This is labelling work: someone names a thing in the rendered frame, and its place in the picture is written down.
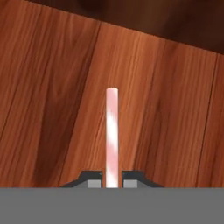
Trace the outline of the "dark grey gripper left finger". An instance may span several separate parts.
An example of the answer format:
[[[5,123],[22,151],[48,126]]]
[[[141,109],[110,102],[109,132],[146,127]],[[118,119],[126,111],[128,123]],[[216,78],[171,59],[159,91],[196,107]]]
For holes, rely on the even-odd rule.
[[[66,188],[86,187],[86,188],[102,188],[102,172],[101,171],[82,171],[80,176],[64,185]]]

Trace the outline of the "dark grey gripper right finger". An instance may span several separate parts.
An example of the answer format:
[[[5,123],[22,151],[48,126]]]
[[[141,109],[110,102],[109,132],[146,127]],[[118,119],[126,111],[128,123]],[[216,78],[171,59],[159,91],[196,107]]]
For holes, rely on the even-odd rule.
[[[161,187],[161,185],[146,178],[145,174],[142,171],[123,171],[122,187],[145,188],[145,187]]]

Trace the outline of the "pink and white striped straw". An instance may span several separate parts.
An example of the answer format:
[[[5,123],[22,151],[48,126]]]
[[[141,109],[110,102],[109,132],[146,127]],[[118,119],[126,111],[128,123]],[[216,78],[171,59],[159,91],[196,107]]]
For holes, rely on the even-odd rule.
[[[106,187],[119,186],[118,89],[106,91]]]

